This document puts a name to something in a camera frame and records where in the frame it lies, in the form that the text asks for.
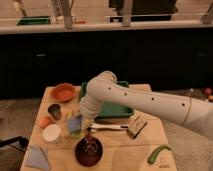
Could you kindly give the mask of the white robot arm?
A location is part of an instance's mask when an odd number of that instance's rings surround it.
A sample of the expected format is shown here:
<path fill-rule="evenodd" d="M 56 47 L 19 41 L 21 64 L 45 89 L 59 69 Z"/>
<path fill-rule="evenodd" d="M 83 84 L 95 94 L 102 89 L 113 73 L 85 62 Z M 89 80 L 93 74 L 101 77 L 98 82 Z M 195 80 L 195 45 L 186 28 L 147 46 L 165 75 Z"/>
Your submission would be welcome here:
<path fill-rule="evenodd" d="M 105 102 L 151 114 L 213 140 L 213 103 L 192 97 L 126 88 L 117 84 L 117 77 L 111 71 L 104 71 L 87 83 L 86 95 L 79 104 L 82 130 L 94 122 Z"/>

